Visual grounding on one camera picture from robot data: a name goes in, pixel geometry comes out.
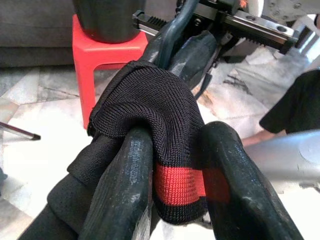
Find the black cloth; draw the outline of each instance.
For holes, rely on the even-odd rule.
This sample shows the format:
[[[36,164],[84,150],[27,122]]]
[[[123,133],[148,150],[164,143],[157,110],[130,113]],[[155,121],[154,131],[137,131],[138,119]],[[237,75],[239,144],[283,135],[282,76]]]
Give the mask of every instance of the black cloth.
[[[260,125],[274,134],[320,129],[320,70],[300,75]]]
[[[204,122],[194,96],[172,73],[133,61],[94,107],[87,129],[92,143],[71,163],[69,174],[49,193],[47,207],[20,239],[77,239],[101,176],[137,125],[152,132],[153,201],[160,217],[184,224],[202,216],[205,201],[195,180],[198,159],[192,150]]]

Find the red plastic stool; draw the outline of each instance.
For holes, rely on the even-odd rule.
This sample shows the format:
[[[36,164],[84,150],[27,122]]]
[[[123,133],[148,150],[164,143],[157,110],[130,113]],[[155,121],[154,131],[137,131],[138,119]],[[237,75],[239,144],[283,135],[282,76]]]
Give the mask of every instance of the red plastic stool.
[[[143,32],[133,40],[119,44],[92,40],[82,31],[77,15],[73,16],[72,51],[85,129],[96,104],[94,70],[100,65],[111,65],[114,68],[119,67],[119,64],[137,60],[144,53],[147,44],[148,41]]]

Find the tiled floor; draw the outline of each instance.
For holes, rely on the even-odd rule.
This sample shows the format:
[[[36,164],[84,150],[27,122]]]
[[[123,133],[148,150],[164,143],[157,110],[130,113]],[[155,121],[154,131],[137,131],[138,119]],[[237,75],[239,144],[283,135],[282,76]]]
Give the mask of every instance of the tiled floor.
[[[204,121],[224,121],[235,128],[241,138],[258,132],[259,119],[307,64],[296,51],[276,59],[266,48],[259,48],[243,63],[221,63],[212,70],[212,82],[198,101]],[[95,73],[97,96],[114,73]],[[9,176],[1,190],[0,239],[13,240],[42,210],[49,191],[67,174],[67,166],[91,141],[82,126],[74,68],[0,69],[0,121],[42,137],[40,141],[28,141],[0,132],[0,167]],[[300,196],[299,209],[292,202],[297,197],[295,194]],[[306,240],[317,239],[312,229],[317,230],[315,225],[319,219],[316,217],[320,211],[303,205],[310,206],[308,199],[318,195],[312,189],[299,189],[280,196]],[[211,230],[198,225],[171,226],[161,221],[151,239],[198,236],[203,240],[214,239]]]

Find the gray sofa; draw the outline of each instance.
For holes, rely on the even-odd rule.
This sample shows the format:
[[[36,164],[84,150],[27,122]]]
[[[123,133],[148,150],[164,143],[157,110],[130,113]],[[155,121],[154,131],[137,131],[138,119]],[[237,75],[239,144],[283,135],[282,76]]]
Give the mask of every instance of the gray sofa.
[[[146,12],[171,19],[176,0],[147,0]],[[0,67],[73,64],[72,0],[1,0]]]

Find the black bucket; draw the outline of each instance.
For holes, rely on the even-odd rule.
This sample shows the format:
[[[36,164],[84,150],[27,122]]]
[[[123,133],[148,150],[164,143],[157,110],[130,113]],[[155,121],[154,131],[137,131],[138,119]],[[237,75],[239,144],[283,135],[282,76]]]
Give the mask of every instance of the black bucket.
[[[73,0],[85,34],[109,44],[124,43],[138,35],[132,14],[144,10],[145,3],[146,0]]]

